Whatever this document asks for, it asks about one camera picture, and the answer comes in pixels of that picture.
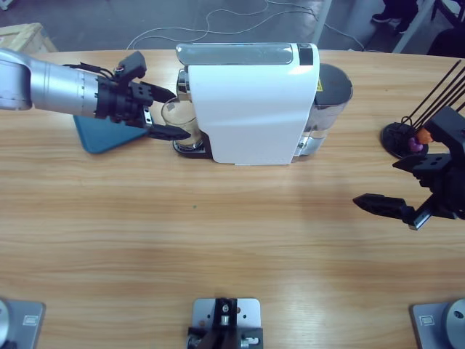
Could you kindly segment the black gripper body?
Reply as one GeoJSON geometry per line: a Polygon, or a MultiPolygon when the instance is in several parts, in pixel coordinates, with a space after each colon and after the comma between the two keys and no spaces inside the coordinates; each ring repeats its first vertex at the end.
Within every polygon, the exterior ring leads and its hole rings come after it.
{"type": "Polygon", "coordinates": [[[148,85],[130,81],[119,84],[107,78],[97,79],[96,119],[109,119],[126,126],[145,128],[145,109],[151,106],[148,85]]]}
{"type": "Polygon", "coordinates": [[[464,219],[464,164],[453,158],[441,172],[413,174],[431,196],[414,212],[408,226],[419,230],[431,217],[464,219]]]}

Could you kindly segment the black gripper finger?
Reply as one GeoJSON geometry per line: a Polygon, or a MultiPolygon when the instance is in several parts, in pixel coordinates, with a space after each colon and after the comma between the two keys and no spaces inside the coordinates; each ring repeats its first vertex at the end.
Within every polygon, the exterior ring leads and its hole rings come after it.
{"type": "Polygon", "coordinates": [[[408,206],[402,198],[386,197],[379,194],[363,194],[352,201],[362,210],[377,216],[405,220],[414,214],[414,208],[408,206]]]}
{"type": "Polygon", "coordinates": [[[145,83],[131,83],[133,99],[141,105],[152,105],[154,102],[166,103],[176,95],[169,89],[145,83]]]}
{"type": "Polygon", "coordinates": [[[157,140],[186,140],[191,134],[180,127],[153,124],[147,128],[147,136],[157,140]]]}
{"type": "Polygon", "coordinates": [[[450,161],[451,156],[448,153],[432,153],[406,156],[395,162],[392,166],[412,174],[429,174],[441,172],[444,168],[448,167],[450,161]]]}

